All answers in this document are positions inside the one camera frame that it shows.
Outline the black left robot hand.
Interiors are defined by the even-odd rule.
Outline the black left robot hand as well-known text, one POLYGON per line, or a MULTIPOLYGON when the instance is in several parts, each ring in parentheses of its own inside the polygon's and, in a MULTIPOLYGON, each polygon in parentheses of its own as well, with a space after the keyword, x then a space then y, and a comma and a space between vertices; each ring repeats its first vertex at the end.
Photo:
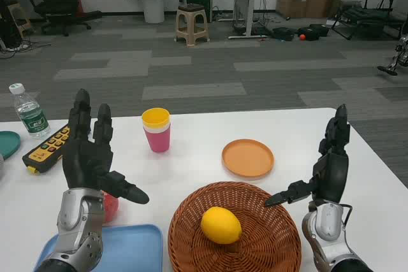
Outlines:
POLYGON ((69 138, 62 148, 62 167, 69 188, 102 190, 113 197, 122 197, 137 204, 149 202, 143 190, 127 182, 124 175, 110 170, 113 127, 107 104, 99 107, 93 128, 94 140, 90 141, 90 95, 85 89, 80 89, 69 112, 68 127, 69 138))

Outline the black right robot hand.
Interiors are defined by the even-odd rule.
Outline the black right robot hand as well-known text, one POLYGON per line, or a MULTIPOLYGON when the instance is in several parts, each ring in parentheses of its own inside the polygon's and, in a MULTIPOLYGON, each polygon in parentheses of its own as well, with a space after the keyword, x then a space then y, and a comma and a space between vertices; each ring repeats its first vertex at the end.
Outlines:
POLYGON ((347 182, 349 157, 345 146, 349 143, 350 129, 347 108, 342 104, 326 126, 319 144, 321 156, 313 167, 312 178, 308 182, 299 180, 291 183, 287 190, 267 199, 265 206, 291 204, 309 196, 315 201, 339 203, 347 182))

